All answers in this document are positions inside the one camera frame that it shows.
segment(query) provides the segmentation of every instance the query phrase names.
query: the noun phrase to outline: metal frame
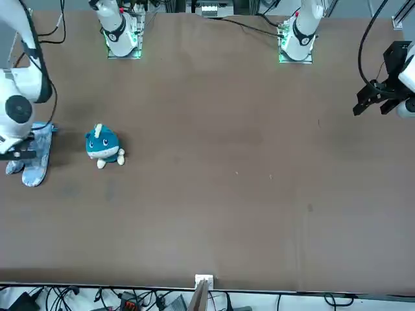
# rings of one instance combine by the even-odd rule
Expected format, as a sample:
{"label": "metal frame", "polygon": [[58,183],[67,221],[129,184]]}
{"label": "metal frame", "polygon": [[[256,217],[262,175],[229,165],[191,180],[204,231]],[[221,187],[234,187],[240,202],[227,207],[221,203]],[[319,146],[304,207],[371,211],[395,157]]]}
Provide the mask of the metal frame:
{"label": "metal frame", "polygon": [[410,11],[415,7],[415,0],[406,0],[401,8],[392,16],[392,24],[395,30],[402,29],[402,22],[408,16]]}
{"label": "metal frame", "polygon": [[333,13],[336,5],[338,3],[338,0],[333,0],[329,6],[329,8],[326,10],[326,14],[324,17],[330,17],[330,15]]}

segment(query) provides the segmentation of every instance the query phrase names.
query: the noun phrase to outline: white robotic arm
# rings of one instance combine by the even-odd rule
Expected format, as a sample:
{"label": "white robotic arm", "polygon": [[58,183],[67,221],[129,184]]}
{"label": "white robotic arm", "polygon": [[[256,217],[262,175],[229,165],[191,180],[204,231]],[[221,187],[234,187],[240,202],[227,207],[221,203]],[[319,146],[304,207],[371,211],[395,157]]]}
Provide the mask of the white robotic arm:
{"label": "white robotic arm", "polygon": [[[138,41],[133,36],[137,20],[128,13],[121,13],[116,0],[90,0],[89,5],[97,12],[114,55],[126,56],[137,47]],[[53,84],[23,0],[0,0],[2,21],[20,34],[25,54],[29,57],[28,67],[0,69],[0,159],[13,159],[13,154],[16,154],[13,149],[32,138],[33,104],[47,102]]]}
{"label": "white robotic arm", "polygon": [[281,49],[289,58],[302,61],[308,57],[316,39],[316,29],[324,14],[321,0],[302,0],[301,8],[288,20],[289,34]]}
{"label": "white robotic arm", "polygon": [[38,36],[22,0],[1,0],[0,21],[21,35],[30,65],[0,69],[0,154],[25,140],[34,120],[33,102],[46,102],[52,94]]}
{"label": "white robotic arm", "polygon": [[411,43],[399,80],[413,93],[412,97],[403,100],[396,108],[397,114],[402,118],[415,117],[415,45]]}

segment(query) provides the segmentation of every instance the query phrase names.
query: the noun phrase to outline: metal bracket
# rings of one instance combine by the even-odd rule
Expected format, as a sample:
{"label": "metal bracket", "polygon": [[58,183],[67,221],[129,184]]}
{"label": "metal bracket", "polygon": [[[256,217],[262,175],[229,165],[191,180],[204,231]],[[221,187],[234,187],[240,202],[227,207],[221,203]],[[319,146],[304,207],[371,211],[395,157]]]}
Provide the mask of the metal bracket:
{"label": "metal bracket", "polygon": [[409,13],[415,8],[415,0],[406,0],[401,8],[396,12],[395,16],[392,16],[392,24],[394,30],[402,30],[402,22]]}
{"label": "metal bracket", "polygon": [[395,16],[392,16],[392,25],[394,26],[394,30],[402,30],[403,29],[401,21],[399,23],[395,22]]}
{"label": "metal bracket", "polygon": [[200,282],[206,280],[208,289],[213,290],[213,275],[212,274],[195,274],[195,288]]}

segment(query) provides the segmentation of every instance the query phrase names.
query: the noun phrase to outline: white bracket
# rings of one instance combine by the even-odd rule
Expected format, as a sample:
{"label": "white bracket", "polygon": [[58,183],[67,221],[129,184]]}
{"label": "white bracket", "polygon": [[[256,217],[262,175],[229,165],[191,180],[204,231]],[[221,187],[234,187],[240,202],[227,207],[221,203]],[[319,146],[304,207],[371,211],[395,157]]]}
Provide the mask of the white bracket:
{"label": "white bracket", "polygon": [[402,22],[400,21],[399,23],[395,23],[394,16],[392,16],[392,25],[394,26],[394,30],[402,30],[403,29]]}
{"label": "white bracket", "polygon": [[213,275],[212,274],[195,274],[195,288],[203,280],[207,281],[207,284],[209,285],[208,289],[213,290]]}

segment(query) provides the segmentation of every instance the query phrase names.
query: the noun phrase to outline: plush toy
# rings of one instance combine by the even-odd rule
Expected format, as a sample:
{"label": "plush toy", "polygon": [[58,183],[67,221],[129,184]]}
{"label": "plush toy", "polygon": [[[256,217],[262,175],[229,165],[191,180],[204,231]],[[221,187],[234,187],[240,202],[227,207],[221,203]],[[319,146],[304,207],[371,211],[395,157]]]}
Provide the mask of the plush toy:
{"label": "plush toy", "polygon": [[86,152],[91,159],[98,159],[98,168],[104,168],[107,162],[124,164],[124,150],[119,146],[119,140],[109,128],[101,123],[85,135]]}

